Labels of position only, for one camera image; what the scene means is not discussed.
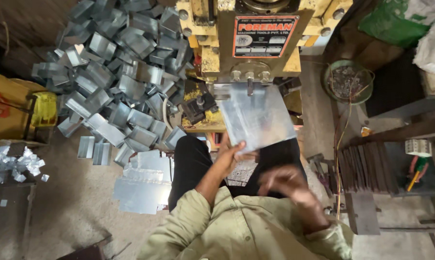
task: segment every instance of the white cable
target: white cable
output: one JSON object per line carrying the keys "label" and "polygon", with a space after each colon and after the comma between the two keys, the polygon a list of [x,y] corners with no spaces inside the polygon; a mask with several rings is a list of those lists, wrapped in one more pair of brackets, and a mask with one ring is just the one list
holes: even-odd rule
{"label": "white cable", "polygon": [[166,104],[167,104],[167,101],[168,101],[168,97],[166,97],[166,98],[164,99],[164,101],[163,101],[163,120],[164,120],[164,123],[166,124],[167,128],[168,128],[170,131],[172,131],[173,128],[171,127],[171,125],[170,125],[169,122],[167,121],[167,117],[166,117]]}

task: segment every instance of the bolt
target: bolt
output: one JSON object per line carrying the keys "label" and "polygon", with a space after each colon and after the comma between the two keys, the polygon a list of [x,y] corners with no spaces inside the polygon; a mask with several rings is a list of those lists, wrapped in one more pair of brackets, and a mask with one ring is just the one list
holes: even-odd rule
{"label": "bolt", "polygon": [[340,20],[344,16],[344,9],[340,8],[333,13],[333,19]]}
{"label": "bolt", "polygon": [[195,37],[196,37],[197,40],[200,41],[200,42],[206,41],[206,39],[208,38],[207,35],[196,35]]}
{"label": "bolt", "polygon": [[239,70],[232,71],[232,79],[234,81],[240,81],[240,76],[241,76],[241,71]]}
{"label": "bolt", "polygon": [[254,72],[252,72],[252,71],[246,72],[245,78],[248,82],[248,97],[251,97],[253,95],[253,91],[254,91],[254,87],[253,87]]}
{"label": "bolt", "polygon": [[268,71],[263,71],[263,72],[259,73],[259,77],[261,78],[261,83],[269,82],[270,76],[271,76],[271,73]]}
{"label": "bolt", "polygon": [[188,12],[184,9],[179,10],[179,18],[181,20],[184,20],[184,21],[187,20],[188,19]]}
{"label": "bolt", "polygon": [[325,37],[330,35],[330,33],[332,32],[332,29],[330,29],[330,27],[325,27],[322,29],[322,31],[320,31],[320,35]]}
{"label": "bolt", "polygon": [[201,95],[197,96],[197,105],[199,109],[203,109],[203,105],[204,105],[204,98]]}
{"label": "bolt", "polygon": [[191,36],[191,30],[190,30],[190,28],[185,28],[182,33],[184,34],[185,37],[190,37]]}

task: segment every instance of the black trousers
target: black trousers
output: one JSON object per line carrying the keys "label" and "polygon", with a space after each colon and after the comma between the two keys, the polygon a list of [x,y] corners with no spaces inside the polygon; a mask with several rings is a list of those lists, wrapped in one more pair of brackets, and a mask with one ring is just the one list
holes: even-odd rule
{"label": "black trousers", "polygon": [[[199,139],[192,136],[184,136],[177,141],[174,152],[174,178],[169,194],[169,211],[173,210],[177,201],[186,192],[194,189],[201,178],[206,174],[213,164],[208,147]],[[265,171],[285,164],[294,164],[299,167],[306,178],[299,159],[299,146],[296,138],[279,142],[260,150],[259,164],[254,169],[247,185],[228,186],[233,197],[240,195],[257,196],[259,190],[258,179]],[[283,198],[278,192],[269,192],[268,197]]]}

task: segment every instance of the green plastic bag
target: green plastic bag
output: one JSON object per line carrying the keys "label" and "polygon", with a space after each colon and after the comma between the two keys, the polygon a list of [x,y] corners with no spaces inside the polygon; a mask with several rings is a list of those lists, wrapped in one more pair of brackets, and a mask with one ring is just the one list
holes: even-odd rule
{"label": "green plastic bag", "polygon": [[411,20],[406,19],[408,2],[409,0],[383,0],[360,21],[359,30],[389,44],[403,48],[416,47],[418,40],[428,32],[431,25],[419,23],[427,20],[425,14],[413,14]]}

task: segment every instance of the hex bolt head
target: hex bolt head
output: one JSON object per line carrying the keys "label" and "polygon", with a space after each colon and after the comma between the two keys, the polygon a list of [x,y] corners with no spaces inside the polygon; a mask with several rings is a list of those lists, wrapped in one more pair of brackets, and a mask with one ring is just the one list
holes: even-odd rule
{"label": "hex bolt head", "polygon": [[340,20],[344,16],[344,9],[340,8],[333,13],[333,19]]}
{"label": "hex bolt head", "polygon": [[271,73],[268,71],[263,71],[263,72],[259,73],[259,77],[261,78],[261,83],[269,82],[270,76],[271,76]]}
{"label": "hex bolt head", "polygon": [[254,72],[253,71],[248,71],[245,73],[245,79],[252,79],[254,80]]}
{"label": "hex bolt head", "polygon": [[207,35],[197,35],[195,36],[197,38],[198,41],[203,42],[206,41],[206,39],[208,39]]}
{"label": "hex bolt head", "polygon": [[320,31],[320,35],[325,37],[330,35],[330,33],[332,32],[332,29],[330,29],[330,27],[325,27],[322,29],[322,31]]}
{"label": "hex bolt head", "polygon": [[184,9],[179,10],[179,19],[185,21],[188,19],[188,12]]}
{"label": "hex bolt head", "polygon": [[241,71],[234,70],[232,71],[231,76],[234,81],[240,81]]}
{"label": "hex bolt head", "polygon": [[190,37],[191,36],[191,30],[190,28],[185,28],[182,33],[184,34],[185,37]]}

